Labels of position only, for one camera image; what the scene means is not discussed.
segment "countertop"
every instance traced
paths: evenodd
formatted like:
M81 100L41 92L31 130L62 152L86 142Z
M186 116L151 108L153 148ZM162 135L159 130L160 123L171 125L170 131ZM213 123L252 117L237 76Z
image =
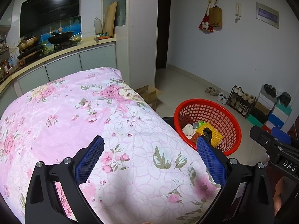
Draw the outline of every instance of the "countertop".
M99 42L95 42L95 40L93 39L94 37L88 37L88 38L84 38L81 42L78 43L78 45L58 51L56 53L50 54L44 58L41 58L25 67L23 67L22 69L12 73L7 79L5 79L5 81L0 85L0 93L5 89L5 87L15 78L17 78L18 76L20 76L21 74L23 74L24 72L30 70L31 68L44 63L48 60L51 60L55 57L61 56L63 54L72 52L72 51L76 51L79 49L83 49L86 47L90 47L90 46L94 46L94 45L99 45L99 44L104 44L104 43L109 43L109 42L113 42L116 41L116 38L109 38L109 39L102 39L99 40Z

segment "yellow sponge mat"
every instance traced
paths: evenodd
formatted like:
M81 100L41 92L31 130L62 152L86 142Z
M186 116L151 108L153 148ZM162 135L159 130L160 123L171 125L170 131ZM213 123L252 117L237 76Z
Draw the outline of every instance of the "yellow sponge mat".
M219 145L219 143L222 141L223 139L223 135L221 135L219 133L218 130L216 130L210 123L205 123L204 125L200 126L199 128L197 128L196 132L198 132L201 135L204 135L203 130L204 128L208 127L211 131L212 131L212 141L211 141L211 145L213 147L216 147Z

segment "floral bedspread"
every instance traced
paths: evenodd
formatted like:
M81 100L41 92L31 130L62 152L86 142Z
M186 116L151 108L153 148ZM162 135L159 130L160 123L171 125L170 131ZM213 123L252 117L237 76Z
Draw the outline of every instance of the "floral bedspread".
M104 223L200 219L219 191L199 154L109 67L50 82L12 102L0 121L0 192L24 223L38 161L56 164L89 145L105 150L80 188ZM60 184L67 216L74 215Z

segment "metal screw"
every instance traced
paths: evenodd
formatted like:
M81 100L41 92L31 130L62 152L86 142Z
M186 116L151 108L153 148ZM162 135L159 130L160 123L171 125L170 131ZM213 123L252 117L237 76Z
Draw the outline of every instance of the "metal screw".
M229 162L232 164L232 165L236 165L238 163L237 159L234 159L234 158L231 158L229 160Z
M39 161L37 164L36 164L37 167L41 167L42 166L42 161Z
M259 168L264 168L265 166L264 166L261 162L259 162L259 163L258 163L258 167L259 167Z
M69 164L72 161L72 159L70 157L67 157L63 160L64 164Z

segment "wooden cutting board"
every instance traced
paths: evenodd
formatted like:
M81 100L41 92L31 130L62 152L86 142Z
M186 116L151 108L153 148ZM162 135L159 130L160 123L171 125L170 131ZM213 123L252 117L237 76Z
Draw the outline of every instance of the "wooden cutting board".
M114 29L114 19L116 12L117 2L111 3L107 7L106 16L105 16L105 27L104 33L108 33L109 36L113 37L113 29Z

